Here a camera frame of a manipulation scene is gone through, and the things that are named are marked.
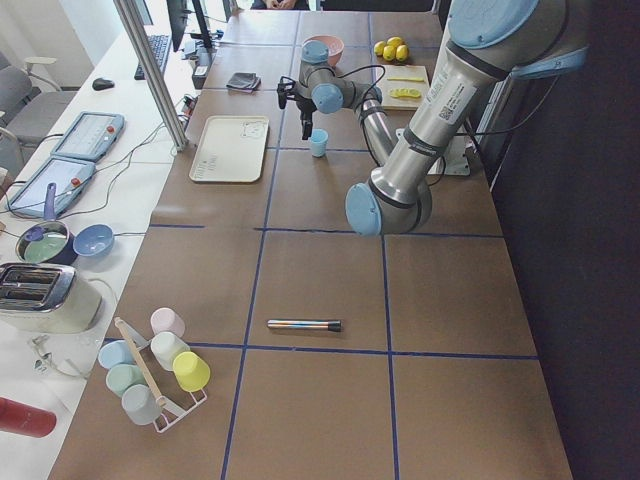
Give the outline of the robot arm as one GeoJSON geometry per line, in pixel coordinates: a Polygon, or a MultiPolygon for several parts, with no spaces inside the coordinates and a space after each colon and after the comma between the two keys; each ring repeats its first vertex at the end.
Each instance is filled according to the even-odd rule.
{"type": "Polygon", "coordinates": [[[591,10],[589,1],[452,2],[444,55],[401,137],[388,129],[380,89],[338,77],[319,41],[303,45],[299,78],[280,81],[279,106],[297,104],[304,139],[311,135],[314,112],[353,110],[379,165],[347,192],[347,220],[363,236],[410,232],[431,214],[428,171],[478,98],[507,77],[544,78],[578,69],[588,50],[591,10]]]}

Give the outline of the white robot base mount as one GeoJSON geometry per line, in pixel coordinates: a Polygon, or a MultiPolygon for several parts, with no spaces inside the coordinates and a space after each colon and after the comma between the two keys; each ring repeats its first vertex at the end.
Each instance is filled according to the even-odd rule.
{"type": "Polygon", "coordinates": [[[445,150],[444,157],[438,159],[428,172],[428,176],[469,176],[471,168],[466,156],[466,142],[455,137],[445,150]]]}

